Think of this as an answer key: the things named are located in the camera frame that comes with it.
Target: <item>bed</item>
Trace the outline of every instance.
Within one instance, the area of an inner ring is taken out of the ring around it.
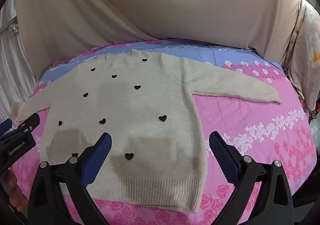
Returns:
[[[234,186],[226,181],[209,148],[209,134],[215,130],[221,134],[227,144],[234,145],[242,155],[250,155],[257,162],[270,164],[275,159],[280,160],[292,194],[307,179],[317,160],[308,117],[279,64],[263,60],[254,50],[179,39],[109,44],[92,48],[68,63],[55,62],[45,72],[33,94],[71,71],[79,63],[103,54],[124,53],[131,49],[184,56],[258,78],[277,89],[282,104],[254,103],[224,96],[193,95],[202,123],[208,157],[208,174],[199,212],[177,213],[95,199],[94,202],[110,224],[211,224],[234,189]],[[39,166],[40,143],[49,110],[39,112],[40,125],[32,132],[36,147],[12,166],[18,178],[18,185],[27,197],[30,195],[33,178]],[[256,183],[239,222],[248,219],[257,198],[259,186],[259,183]],[[65,200],[73,219],[82,223],[71,198],[65,195]]]

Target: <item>beige curtain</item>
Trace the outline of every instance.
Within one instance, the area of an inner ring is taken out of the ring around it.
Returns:
[[[7,0],[0,10],[0,123],[10,118],[12,101],[25,101],[36,86],[19,26],[16,21],[8,24],[16,16],[15,4]]]
[[[301,0],[17,0],[36,77],[101,44],[184,38],[255,48],[283,63]]]

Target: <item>finger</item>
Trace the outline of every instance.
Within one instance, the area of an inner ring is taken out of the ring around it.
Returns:
[[[8,170],[7,172],[7,183],[11,188],[15,188],[17,185],[18,179],[12,170]]]
[[[22,191],[19,185],[17,185],[15,188],[12,189],[9,201],[13,207],[18,207],[22,203],[23,198],[24,197]]]
[[[25,197],[23,197],[23,200],[21,202],[21,204],[17,207],[17,210],[19,212],[25,211],[28,209],[28,201]]]

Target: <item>metal screw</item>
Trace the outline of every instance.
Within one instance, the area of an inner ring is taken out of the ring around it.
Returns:
[[[281,166],[281,162],[280,162],[279,160],[276,160],[276,161],[275,161],[275,165],[276,165],[277,167],[280,167],[280,166]]]
[[[41,168],[45,168],[47,166],[47,162],[46,161],[43,161],[40,163],[40,167]]]
[[[72,157],[72,158],[69,159],[69,162],[71,164],[75,164],[77,161],[78,161],[78,158],[76,158],[76,157]]]
[[[252,158],[251,158],[250,156],[244,156],[244,157],[243,157],[243,160],[244,160],[245,162],[247,162],[247,163],[251,163]]]

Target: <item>cream sweater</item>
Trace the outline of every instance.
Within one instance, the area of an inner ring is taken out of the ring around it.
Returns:
[[[281,102],[273,87],[242,73],[132,50],[82,63],[13,108],[24,120],[50,107],[40,151],[50,164],[80,154],[103,132],[112,136],[112,149],[87,186],[91,197],[197,212],[207,159],[191,94]]]

